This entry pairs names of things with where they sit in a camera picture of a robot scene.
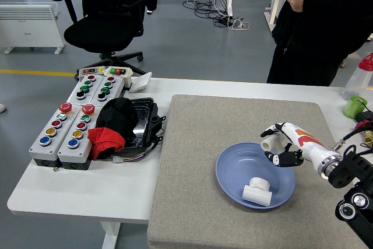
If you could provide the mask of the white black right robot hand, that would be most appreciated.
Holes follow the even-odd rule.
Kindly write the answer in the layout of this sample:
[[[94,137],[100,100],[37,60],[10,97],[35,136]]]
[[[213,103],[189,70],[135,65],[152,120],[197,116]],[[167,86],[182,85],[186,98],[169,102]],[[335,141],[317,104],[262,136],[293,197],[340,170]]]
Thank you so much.
[[[327,179],[342,161],[337,152],[325,148],[313,135],[290,122],[271,125],[261,137],[261,148],[277,167],[299,166],[307,160],[320,176]]]

